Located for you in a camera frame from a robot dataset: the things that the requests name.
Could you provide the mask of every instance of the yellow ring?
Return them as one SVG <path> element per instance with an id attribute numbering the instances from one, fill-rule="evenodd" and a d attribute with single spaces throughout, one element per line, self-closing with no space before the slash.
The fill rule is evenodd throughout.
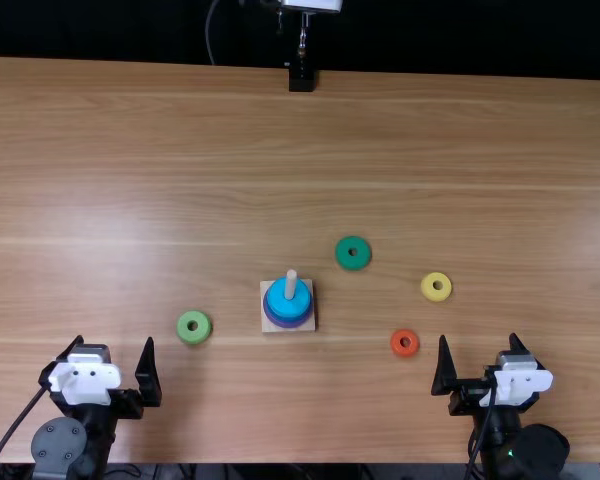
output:
<path id="1" fill-rule="evenodd" d="M 422 279 L 420 289 L 432 302 L 442 302 L 451 295 L 451 280 L 444 273 L 433 272 Z"/>

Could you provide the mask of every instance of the wood grain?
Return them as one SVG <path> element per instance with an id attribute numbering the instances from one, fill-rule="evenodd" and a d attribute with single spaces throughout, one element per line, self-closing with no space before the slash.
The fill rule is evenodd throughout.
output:
<path id="1" fill-rule="evenodd" d="M 429 395 L 515 331 L 555 374 L 524 415 L 600 462 L 600 82 L 0 58 L 0 437 L 78 333 L 132 386 L 156 339 L 164 405 L 111 461 L 465 461 Z M 334 247 L 373 260 L 341 270 Z M 316 333 L 264 336 L 259 282 L 315 282 Z M 442 304 L 419 291 L 446 272 Z M 206 311 L 199 348 L 175 334 Z M 389 337 L 422 347 L 396 358 Z M 45 400 L 3 454 L 30 461 Z"/>

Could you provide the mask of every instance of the green ring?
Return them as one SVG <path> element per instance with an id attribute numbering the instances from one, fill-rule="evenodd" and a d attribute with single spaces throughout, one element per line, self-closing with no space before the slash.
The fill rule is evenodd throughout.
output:
<path id="1" fill-rule="evenodd" d="M 336 245 L 336 260 L 346 270 L 361 270 L 371 261 L 371 247 L 364 238 L 344 237 Z"/>
<path id="2" fill-rule="evenodd" d="M 192 322 L 198 325 L 195 330 L 189 330 L 189 324 Z M 204 313 L 191 310 L 182 314 L 178 319 L 176 330 L 180 340 L 184 343 L 196 345 L 204 342 L 211 333 L 211 322 Z"/>

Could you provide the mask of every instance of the red ring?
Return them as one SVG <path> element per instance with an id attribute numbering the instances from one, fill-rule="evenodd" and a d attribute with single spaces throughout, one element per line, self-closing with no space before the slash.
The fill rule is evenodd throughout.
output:
<path id="1" fill-rule="evenodd" d="M 402 344 L 403 340 L 407 340 L 406 347 Z M 391 335 L 389 344 L 391 345 L 393 353 L 400 355 L 401 357 L 415 355 L 420 348 L 420 340 L 418 340 L 418 336 L 411 330 L 396 330 L 393 332 L 393 335 Z"/>

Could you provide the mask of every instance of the blue ring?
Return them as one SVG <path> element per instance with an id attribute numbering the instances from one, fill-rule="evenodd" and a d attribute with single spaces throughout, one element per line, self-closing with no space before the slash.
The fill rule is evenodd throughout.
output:
<path id="1" fill-rule="evenodd" d="M 309 287 L 300 279 L 296 283 L 296 290 L 291 300 L 284 298 L 287 280 L 279 278 L 267 290 L 267 305 L 278 318 L 294 321 L 303 316 L 311 304 Z"/>
<path id="2" fill-rule="evenodd" d="M 306 322 L 309 319 L 309 317 L 311 316 L 311 312 L 313 310 L 313 308 L 312 308 L 313 307 L 313 299 L 311 299 L 309 301 L 309 308 L 307 308 L 307 311 L 304 314 L 302 314 L 300 317 L 284 318 L 284 317 L 278 317 L 275 313 L 273 313 L 271 311 L 271 309 L 269 308 L 269 301 L 267 298 L 268 296 L 269 296 L 269 292 L 267 291 L 267 293 L 264 294 L 264 298 L 262 299 L 262 308 L 264 310 L 265 315 L 271 321 L 271 323 L 273 323 L 274 325 L 277 325 L 280 328 L 299 327 L 304 322 Z"/>

